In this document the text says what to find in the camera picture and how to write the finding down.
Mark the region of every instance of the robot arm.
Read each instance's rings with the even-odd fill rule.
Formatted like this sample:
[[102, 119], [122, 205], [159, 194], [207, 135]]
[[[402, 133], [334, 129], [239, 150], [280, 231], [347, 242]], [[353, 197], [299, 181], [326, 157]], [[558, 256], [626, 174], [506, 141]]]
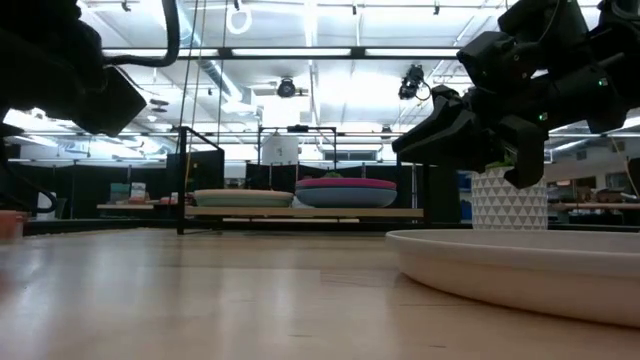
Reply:
[[474, 87], [462, 97], [435, 87], [433, 113], [392, 145], [400, 160], [483, 172], [508, 156], [515, 165], [505, 179], [524, 188], [543, 175], [549, 130], [581, 120], [593, 133], [620, 128], [640, 106], [640, 16], [625, 11], [638, 1], [599, 9], [588, 31], [576, 1], [517, 2], [500, 32], [458, 52]]
[[[180, 25], [176, 0], [162, 0], [167, 53], [161, 58], [106, 57], [100, 35], [80, 21], [76, 0], [5, 0], [0, 11], [0, 177], [56, 200], [50, 192], [15, 174], [4, 151], [4, 137], [21, 129], [2, 124], [9, 109], [39, 107], [47, 115], [69, 119], [94, 134], [116, 136], [146, 106], [136, 89], [114, 66], [164, 67], [178, 58]], [[29, 210], [29, 205], [0, 192], [0, 207]]]

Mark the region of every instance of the geometric patterned pot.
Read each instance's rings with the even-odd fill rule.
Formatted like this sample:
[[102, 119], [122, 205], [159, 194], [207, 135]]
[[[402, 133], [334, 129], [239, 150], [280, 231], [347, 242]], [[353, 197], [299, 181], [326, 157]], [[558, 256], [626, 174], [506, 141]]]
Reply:
[[471, 178], [472, 222], [480, 230], [547, 230], [547, 183], [544, 177], [518, 190], [504, 179], [510, 167], [492, 168]]

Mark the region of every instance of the beige bowl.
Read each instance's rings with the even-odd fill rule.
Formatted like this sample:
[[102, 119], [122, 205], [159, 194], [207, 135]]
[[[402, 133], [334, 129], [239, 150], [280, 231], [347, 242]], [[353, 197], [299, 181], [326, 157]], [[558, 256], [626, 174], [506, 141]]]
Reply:
[[409, 277], [473, 299], [640, 327], [640, 235], [570, 231], [393, 231]]

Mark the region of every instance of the wooden tabletop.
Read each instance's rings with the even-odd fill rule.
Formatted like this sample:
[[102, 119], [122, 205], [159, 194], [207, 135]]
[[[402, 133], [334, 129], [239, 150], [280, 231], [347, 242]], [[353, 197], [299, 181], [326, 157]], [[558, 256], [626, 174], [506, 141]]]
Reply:
[[123, 204], [123, 205], [115, 205], [115, 204], [99, 204], [96, 206], [98, 210], [153, 210], [153, 205], [151, 204]]
[[382, 234], [92, 232], [31, 238], [0, 257], [7, 360], [640, 354], [637, 329], [492, 306], [416, 283], [398, 272]]
[[630, 203], [555, 203], [549, 207], [557, 211], [569, 210], [640, 210], [640, 204]]
[[324, 209], [265, 207], [187, 207], [186, 215], [295, 216], [295, 217], [405, 217], [422, 218], [422, 209]]

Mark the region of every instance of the orange object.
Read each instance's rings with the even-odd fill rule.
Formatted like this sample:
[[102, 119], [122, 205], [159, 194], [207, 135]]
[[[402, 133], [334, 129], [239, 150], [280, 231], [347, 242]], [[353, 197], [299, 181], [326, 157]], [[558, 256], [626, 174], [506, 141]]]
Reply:
[[0, 210], [0, 243], [14, 243], [22, 238], [22, 227], [27, 216], [11, 210]]

